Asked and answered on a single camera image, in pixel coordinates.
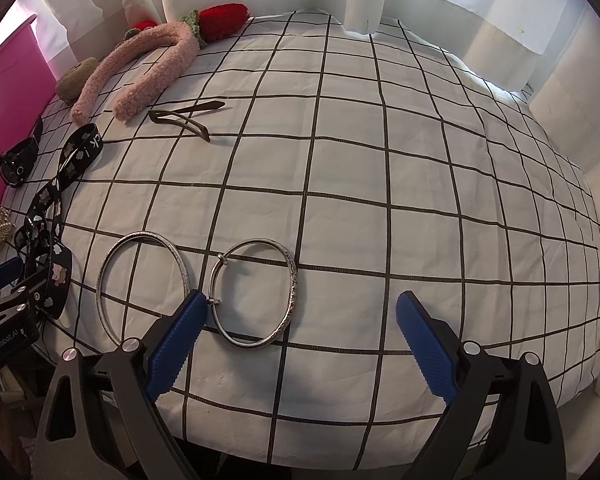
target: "silver screw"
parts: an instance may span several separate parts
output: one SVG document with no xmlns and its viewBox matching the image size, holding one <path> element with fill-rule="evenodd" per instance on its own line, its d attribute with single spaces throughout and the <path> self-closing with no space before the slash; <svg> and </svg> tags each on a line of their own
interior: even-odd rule
<svg viewBox="0 0 600 480">
<path fill-rule="evenodd" d="M 478 343 L 474 343 L 473 341 L 467 341 L 462 345 L 462 349 L 464 352 L 469 355 L 478 355 L 480 353 L 480 345 Z"/>
<path fill-rule="evenodd" d="M 65 361 L 73 361 L 77 355 L 78 355 L 77 349 L 75 349 L 75 348 L 67 348 L 62 353 L 62 359 L 64 359 Z"/>
<path fill-rule="evenodd" d="M 525 361 L 530 365 L 537 365 L 540 363 L 540 358 L 533 352 L 527 352 L 525 354 Z"/>
<path fill-rule="evenodd" d="M 135 337 L 131 337 L 122 343 L 122 349 L 125 352 L 134 352 L 135 350 L 138 350 L 139 346 L 140 340 L 136 339 Z"/>
</svg>

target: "silver bangle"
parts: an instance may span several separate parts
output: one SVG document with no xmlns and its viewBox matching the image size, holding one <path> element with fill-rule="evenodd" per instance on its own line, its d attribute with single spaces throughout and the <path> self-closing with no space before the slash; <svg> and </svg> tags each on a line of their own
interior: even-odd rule
<svg viewBox="0 0 600 480">
<path fill-rule="evenodd" d="M 220 269 L 227 264 L 227 257 L 232 254 L 234 251 L 238 250 L 245 245 L 251 244 L 264 244 L 269 247 L 273 247 L 282 253 L 286 260 L 286 267 L 289 270 L 289 298 L 286 306 L 286 312 L 280 324 L 276 327 L 276 329 L 269 334 L 268 336 L 259 339 L 257 341 L 247 343 L 245 341 L 239 341 L 233 338 L 229 333 L 222 327 L 220 324 L 220 320 L 218 319 L 217 308 L 220 305 L 220 300 L 216 298 L 216 279 L 218 278 L 218 274 Z M 229 250 L 224 253 L 218 254 L 218 261 L 214 265 L 214 268 L 211 270 L 211 276 L 209 279 L 209 294 L 208 294 L 208 303 L 211 305 L 211 313 L 214 316 L 214 321 L 216 322 L 216 326 L 218 327 L 218 331 L 222 336 L 231 344 L 239 346 L 240 348 L 260 348 L 262 346 L 266 346 L 273 341 L 275 341 L 280 334 L 282 334 L 286 328 L 286 326 L 291 322 L 291 315 L 294 312 L 294 307 L 296 306 L 296 290 L 298 289 L 298 270 L 296 269 L 296 264 L 294 262 L 293 256 L 287 251 L 282 245 L 279 243 L 268 240 L 267 238 L 251 238 L 250 240 L 245 240 L 240 242 L 239 244 L 235 244 L 233 247 L 229 248 Z"/>
<path fill-rule="evenodd" d="M 129 233 L 128 235 L 125 235 L 122 238 L 120 238 L 120 240 L 113 244 L 113 247 L 110 248 L 109 252 L 104 257 L 104 261 L 102 263 L 102 266 L 100 267 L 100 271 L 98 272 L 98 279 L 96 280 L 96 308 L 98 309 L 98 316 L 100 317 L 100 322 L 102 323 L 104 332 L 107 333 L 109 339 L 111 339 L 116 345 L 120 345 L 121 340 L 113 333 L 113 330 L 109 326 L 109 321 L 105 319 L 104 312 L 102 309 L 102 303 L 100 299 L 102 295 L 102 277 L 104 276 L 104 271 L 107 268 L 107 264 L 109 263 L 109 260 L 111 259 L 113 254 L 115 254 L 115 252 L 120 247 L 122 247 L 122 245 L 126 244 L 131 240 L 136 240 L 138 238 L 150 238 L 151 240 L 155 240 L 160 245 L 166 247 L 171 252 L 171 254 L 173 254 L 173 257 L 176 259 L 176 263 L 180 268 L 180 274 L 182 276 L 182 288 L 184 290 L 185 297 L 187 297 L 187 294 L 189 294 L 190 291 L 187 267 L 184 266 L 184 262 L 182 261 L 182 257 L 180 256 L 180 253 L 178 252 L 177 248 L 170 241 L 168 241 L 167 238 L 157 233 L 152 233 L 151 231 L 136 231 L 134 233 Z"/>
</svg>

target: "black wristwatch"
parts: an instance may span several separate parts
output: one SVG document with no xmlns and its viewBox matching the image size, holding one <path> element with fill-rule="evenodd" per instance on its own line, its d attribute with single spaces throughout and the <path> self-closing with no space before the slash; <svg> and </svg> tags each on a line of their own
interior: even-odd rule
<svg viewBox="0 0 600 480">
<path fill-rule="evenodd" d="M 22 186 L 31 170 L 33 170 L 38 158 L 42 129 L 42 117 L 39 116 L 32 135 L 21 140 L 8 152 L 0 155 L 0 177 L 7 186 Z"/>
</svg>

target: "black lanyard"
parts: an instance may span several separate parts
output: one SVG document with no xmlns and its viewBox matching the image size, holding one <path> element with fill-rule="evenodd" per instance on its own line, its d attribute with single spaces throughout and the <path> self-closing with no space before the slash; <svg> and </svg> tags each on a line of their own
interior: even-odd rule
<svg viewBox="0 0 600 480">
<path fill-rule="evenodd" d="M 16 250 L 25 258 L 21 282 L 30 286 L 32 282 L 46 280 L 30 304 L 55 319 L 64 309 L 72 270 L 71 251 L 61 242 L 62 192 L 84 173 L 101 151 L 102 140 L 95 124 L 85 124 L 75 130 L 60 153 L 58 173 L 33 197 L 24 225 L 14 237 Z M 49 228 L 46 212 L 51 206 Z"/>
</svg>

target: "checkered tablecloth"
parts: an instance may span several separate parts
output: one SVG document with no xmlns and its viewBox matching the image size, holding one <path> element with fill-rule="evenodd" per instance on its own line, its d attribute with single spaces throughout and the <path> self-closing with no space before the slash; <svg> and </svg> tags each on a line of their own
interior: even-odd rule
<svg viewBox="0 0 600 480">
<path fill-rule="evenodd" d="M 170 430 L 192 442 L 310 468 L 413 460 L 444 405 L 395 322 L 409 289 L 462 339 L 514 358 L 536 352 L 559 404 L 592 381 L 600 226 L 582 173 L 552 148 L 523 94 L 395 20 L 368 37 L 320 12 L 257 18 L 203 50 L 155 104 L 225 101 L 198 115 L 207 144 L 145 113 L 129 124 L 112 117 L 118 89 L 164 51 L 113 77 L 98 101 L 102 158 L 64 194 L 74 284 L 61 319 L 43 327 L 50 359 L 74 344 L 113 348 L 96 276 L 117 238 L 146 229 L 177 244 L 205 292 L 214 255 L 246 238 L 272 238 L 298 263 L 297 311 L 281 340 L 237 349 L 209 318 L 158 400 Z M 74 129 L 58 100 L 44 123 L 31 183 L 4 201 L 18 224 Z M 282 318 L 288 277 L 273 250 L 239 254 L 219 281 L 220 316 L 254 339 Z M 122 338 L 182 299 L 163 248 L 132 246 L 110 269 L 104 308 Z M 490 399 L 476 441 L 493 410 Z"/>
</svg>

